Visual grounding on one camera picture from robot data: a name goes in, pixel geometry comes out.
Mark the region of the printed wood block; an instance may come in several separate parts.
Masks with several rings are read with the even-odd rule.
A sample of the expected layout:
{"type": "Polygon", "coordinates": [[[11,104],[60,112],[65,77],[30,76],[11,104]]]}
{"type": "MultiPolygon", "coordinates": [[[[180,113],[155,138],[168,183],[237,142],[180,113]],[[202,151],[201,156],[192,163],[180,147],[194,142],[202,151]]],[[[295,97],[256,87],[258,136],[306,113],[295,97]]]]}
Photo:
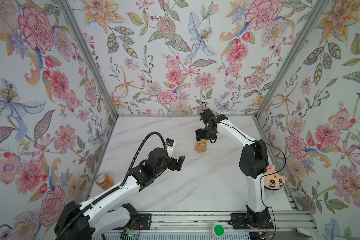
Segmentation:
{"type": "Polygon", "coordinates": [[[207,144],[205,143],[205,142],[200,142],[200,143],[198,143],[198,146],[199,147],[205,147],[207,144]]]}

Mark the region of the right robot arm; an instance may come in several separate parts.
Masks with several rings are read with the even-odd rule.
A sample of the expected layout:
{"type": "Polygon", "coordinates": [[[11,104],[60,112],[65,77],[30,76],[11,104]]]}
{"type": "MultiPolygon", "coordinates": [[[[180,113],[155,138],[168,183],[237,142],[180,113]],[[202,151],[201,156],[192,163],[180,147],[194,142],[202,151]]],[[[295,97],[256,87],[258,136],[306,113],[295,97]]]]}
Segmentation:
{"type": "Polygon", "coordinates": [[[265,204],[265,190],[278,191],[286,185],[286,178],[269,165],[268,144],[263,140],[255,140],[239,130],[227,116],[214,115],[210,109],[202,110],[201,121],[205,127],[196,130],[196,140],[215,142],[218,134],[231,141],[240,151],[239,168],[247,178],[248,204],[246,215],[231,215],[231,223],[235,229],[248,227],[259,229],[271,227],[272,220],[269,207],[265,204]]]}

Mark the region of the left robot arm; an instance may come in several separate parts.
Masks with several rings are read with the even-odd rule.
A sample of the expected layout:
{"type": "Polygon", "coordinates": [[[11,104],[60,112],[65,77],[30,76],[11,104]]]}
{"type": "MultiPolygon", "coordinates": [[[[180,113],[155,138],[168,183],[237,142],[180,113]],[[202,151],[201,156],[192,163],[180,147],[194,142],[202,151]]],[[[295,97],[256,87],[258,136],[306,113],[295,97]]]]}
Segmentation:
{"type": "Polygon", "coordinates": [[[154,183],[166,170],[180,171],[184,156],[173,158],[176,142],[164,139],[158,132],[149,133],[135,153],[123,180],[102,194],[80,204],[68,203],[58,219],[54,232],[58,240],[93,240],[113,230],[132,229],[139,213],[126,200],[154,183]],[[157,135],[163,144],[152,150],[146,160],[137,166],[135,162],[148,139],[157,135]]]}

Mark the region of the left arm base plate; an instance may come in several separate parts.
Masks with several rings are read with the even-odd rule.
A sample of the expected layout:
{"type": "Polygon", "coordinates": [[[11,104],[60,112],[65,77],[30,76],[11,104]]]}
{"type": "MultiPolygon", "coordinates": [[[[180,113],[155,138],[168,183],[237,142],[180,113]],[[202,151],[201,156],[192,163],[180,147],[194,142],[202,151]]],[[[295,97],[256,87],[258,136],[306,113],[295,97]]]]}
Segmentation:
{"type": "Polygon", "coordinates": [[[152,214],[137,214],[131,217],[129,229],[150,230],[152,224],[152,214]]]}

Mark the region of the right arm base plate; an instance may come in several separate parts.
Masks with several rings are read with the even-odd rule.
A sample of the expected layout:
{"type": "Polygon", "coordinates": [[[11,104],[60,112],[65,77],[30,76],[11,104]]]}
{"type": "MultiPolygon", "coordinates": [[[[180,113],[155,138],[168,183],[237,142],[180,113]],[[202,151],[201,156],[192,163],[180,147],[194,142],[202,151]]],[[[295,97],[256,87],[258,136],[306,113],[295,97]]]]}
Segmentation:
{"type": "Polygon", "coordinates": [[[230,214],[229,224],[233,226],[234,230],[273,230],[275,228],[273,220],[270,215],[254,227],[250,226],[246,213],[232,213],[230,214]]]}

